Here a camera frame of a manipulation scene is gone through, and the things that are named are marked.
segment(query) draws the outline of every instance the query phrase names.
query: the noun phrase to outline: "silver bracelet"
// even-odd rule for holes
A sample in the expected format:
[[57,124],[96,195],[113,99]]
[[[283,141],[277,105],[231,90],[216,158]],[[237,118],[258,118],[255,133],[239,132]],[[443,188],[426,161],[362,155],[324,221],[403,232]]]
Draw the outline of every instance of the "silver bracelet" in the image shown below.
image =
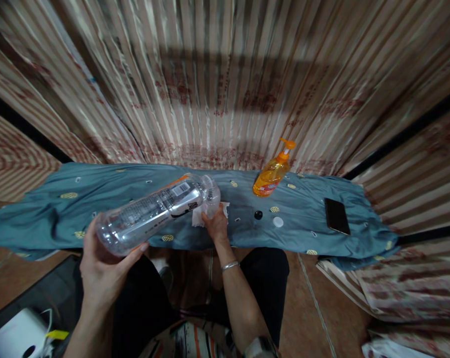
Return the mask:
[[222,272],[224,272],[226,269],[229,269],[230,267],[237,266],[237,265],[240,266],[240,263],[238,261],[232,261],[231,263],[226,264],[225,266],[222,267]]

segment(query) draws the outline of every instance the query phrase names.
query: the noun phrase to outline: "bottle cap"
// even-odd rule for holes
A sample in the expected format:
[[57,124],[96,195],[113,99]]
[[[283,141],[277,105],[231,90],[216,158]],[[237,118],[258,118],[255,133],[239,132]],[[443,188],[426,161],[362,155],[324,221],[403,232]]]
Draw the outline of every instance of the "bottle cap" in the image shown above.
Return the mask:
[[281,217],[279,217],[279,216],[276,216],[276,217],[273,219],[273,224],[274,224],[276,227],[282,227],[282,226],[283,226],[283,219],[282,219]]
[[280,154],[278,154],[278,156],[276,157],[276,160],[279,163],[285,163],[288,161],[288,159],[290,158],[290,155],[288,154],[289,151],[291,149],[293,149],[294,147],[296,147],[296,143],[293,141],[288,141],[286,139],[280,138],[281,141],[285,142],[285,147],[286,149],[282,152],[280,152]]

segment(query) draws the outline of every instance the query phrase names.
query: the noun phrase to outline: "floor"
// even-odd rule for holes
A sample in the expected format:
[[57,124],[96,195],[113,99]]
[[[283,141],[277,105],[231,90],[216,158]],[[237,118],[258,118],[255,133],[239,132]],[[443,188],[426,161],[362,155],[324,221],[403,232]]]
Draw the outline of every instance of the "floor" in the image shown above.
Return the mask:
[[[235,249],[240,260],[250,250]],[[334,286],[316,267],[316,257],[286,252],[290,265],[280,352],[283,357],[362,357],[371,317]],[[69,253],[27,262],[0,248],[0,310],[54,268]],[[174,263],[171,302],[187,308],[207,301],[208,287],[220,288],[220,265],[211,250],[152,249],[151,258]]]

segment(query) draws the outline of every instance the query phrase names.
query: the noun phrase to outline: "blue tablecloth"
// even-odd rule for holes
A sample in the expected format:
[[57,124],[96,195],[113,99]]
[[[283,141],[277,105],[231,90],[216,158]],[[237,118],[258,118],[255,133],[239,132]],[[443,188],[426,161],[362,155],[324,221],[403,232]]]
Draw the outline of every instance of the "blue tablecloth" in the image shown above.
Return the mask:
[[[289,173],[270,197],[260,198],[252,187],[258,171],[200,171],[168,165],[64,164],[38,189],[0,209],[0,246],[27,260],[53,250],[82,247],[93,217],[139,199],[185,173],[209,174],[228,207],[228,235],[237,247],[276,247],[310,255],[328,255],[342,269],[356,269],[394,254],[398,236],[382,224],[363,189],[337,177]],[[327,227],[324,198],[344,203],[351,236]],[[276,206],[278,213],[270,208]],[[254,213],[263,212],[257,220]],[[284,225],[273,225],[279,216]],[[150,239],[152,246],[203,250],[213,246],[206,229],[191,226],[192,214],[178,218]],[[173,235],[165,242],[163,235]]]

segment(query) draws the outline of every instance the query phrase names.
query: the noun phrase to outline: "clear plastic bottle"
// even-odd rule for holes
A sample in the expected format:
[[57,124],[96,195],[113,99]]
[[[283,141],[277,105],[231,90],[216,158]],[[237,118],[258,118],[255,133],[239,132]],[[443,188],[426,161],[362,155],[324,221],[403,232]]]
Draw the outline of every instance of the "clear plastic bottle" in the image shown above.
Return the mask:
[[203,211],[207,214],[207,216],[212,219],[215,216],[215,213],[219,210],[220,206],[220,189],[218,185],[215,183],[209,176],[203,176],[202,180],[207,188],[209,188],[207,199],[202,204]]
[[167,223],[203,203],[207,203],[208,215],[217,210],[220,189],[215,180],[207,175],[186,174],[155,193],[100,213],[97,237],[112,254],[126,256]]

